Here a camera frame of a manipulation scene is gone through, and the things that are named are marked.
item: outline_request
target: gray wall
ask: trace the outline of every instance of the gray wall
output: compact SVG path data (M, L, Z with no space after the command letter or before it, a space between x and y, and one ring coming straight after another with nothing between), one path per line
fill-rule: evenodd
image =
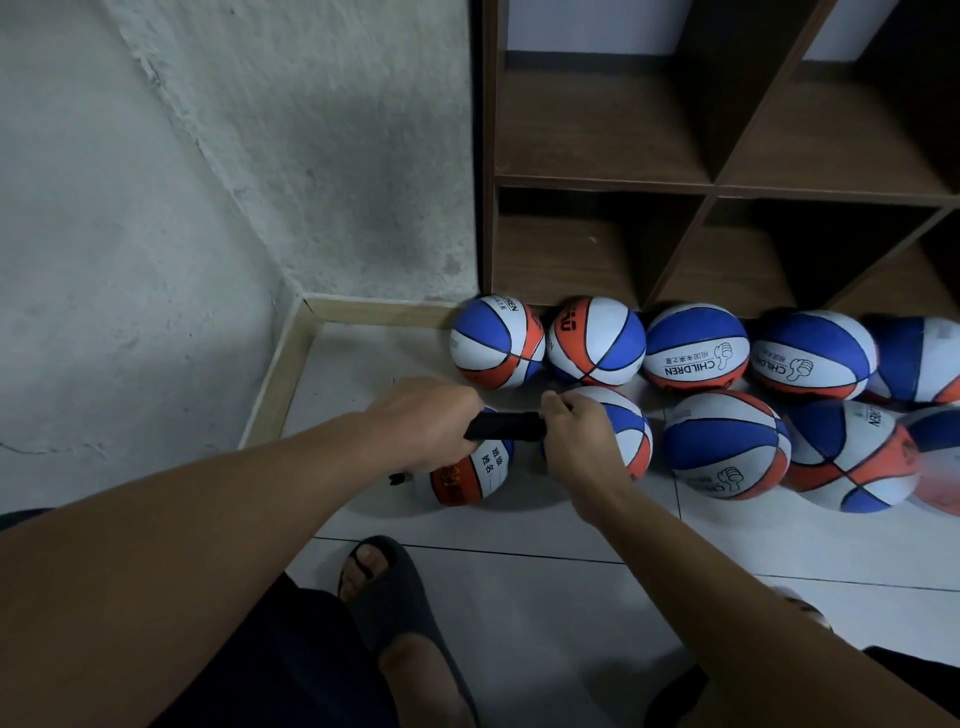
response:
M304 293L476 293L468 0L107 5Z
M517 51L669 56L690 1L511 0L508 46ZM895 5L897 0L839 0L806 57L857 59Z
M290 301L106 14L0 0L0 512L235 448Z

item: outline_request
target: brown cubby shelf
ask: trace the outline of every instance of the brown cubby shelf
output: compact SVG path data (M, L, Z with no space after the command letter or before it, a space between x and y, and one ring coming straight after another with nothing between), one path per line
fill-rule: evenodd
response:
M835 5L692 0L650 58L507 53L484 0L483 290L960 318L956 0L804 61Z

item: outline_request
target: red white and blue basketball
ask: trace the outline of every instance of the red white and blue basketball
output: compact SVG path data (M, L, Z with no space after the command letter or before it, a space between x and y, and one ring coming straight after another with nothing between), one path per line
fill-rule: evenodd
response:
M647 337L620 301L580 299L560 312L547 336L547 357L560 378L617 387L636 374Z
M650 465L654 443L650 424L640 408L619 392L606 387L580 387L572 391L603 404L613 425L623 464L632 478L640 480Z
M509 296L470 302L450 332L460 373L484 389L517 387L543 366L543 325L530 306Z
M441 505L476 505L503 485L513 458L513 440L485 440L470 457L430 474L433 494Z
M747 500L778 483L790 462L780 416L742 392L702 392L667 414L662 447L675 476L706 496Z
M876 371L876 343L850 316L803 311L771 326L750 360L760 380L781 392L852 400Z
M750 341L740 320L710 303L667 308L647 328L643 372L664 389L726 389L743 376Z
M960 400L960 324L923 316L889 316L867 325L879 367L867 391L882 400Z
M913 498L960 516L960 407L928 407L903 417L900 424L920 451L920 482Z
M786 423L793 456L783 485L817 505L875 513L906 500L917 487L917 446L877 406L814 401L788 410Z

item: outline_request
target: wooden baseboard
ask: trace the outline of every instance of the wooden baseboard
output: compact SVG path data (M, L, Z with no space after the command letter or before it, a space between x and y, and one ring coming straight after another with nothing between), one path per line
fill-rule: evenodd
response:
M306 304L321 321L391 327L453 328L466 303L400 303L312 297Z
M240 440L240 449L280 438L303 365L321 324L303 299L294 302Z

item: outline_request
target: person's left hand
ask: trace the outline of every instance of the person's left hand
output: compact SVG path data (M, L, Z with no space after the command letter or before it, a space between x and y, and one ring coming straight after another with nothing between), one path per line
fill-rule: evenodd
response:
M483 408L472 387L421 376L397 382L367 412L387 428L390 447L396 447L396 468L427 473L477 449L464 433Z

